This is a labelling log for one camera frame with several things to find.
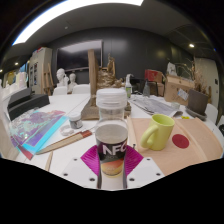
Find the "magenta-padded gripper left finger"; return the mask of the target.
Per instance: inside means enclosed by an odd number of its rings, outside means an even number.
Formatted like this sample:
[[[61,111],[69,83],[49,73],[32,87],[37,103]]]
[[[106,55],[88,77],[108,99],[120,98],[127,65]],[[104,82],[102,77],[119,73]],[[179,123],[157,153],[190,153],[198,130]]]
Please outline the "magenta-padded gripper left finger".
[[[84,188],[100,189],[102,178],[97,146],[92,146],[81,157],[73,157],[61,177]]]

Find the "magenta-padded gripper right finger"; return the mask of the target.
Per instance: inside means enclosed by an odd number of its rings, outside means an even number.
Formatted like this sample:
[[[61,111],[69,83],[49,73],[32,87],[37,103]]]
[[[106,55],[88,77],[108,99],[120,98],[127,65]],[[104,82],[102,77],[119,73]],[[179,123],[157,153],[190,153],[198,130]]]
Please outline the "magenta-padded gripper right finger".
[[[125,189],[140,188],[163,177],[163,172],[151,157],[143,157],[132,147],[127,147],[123,169]]]

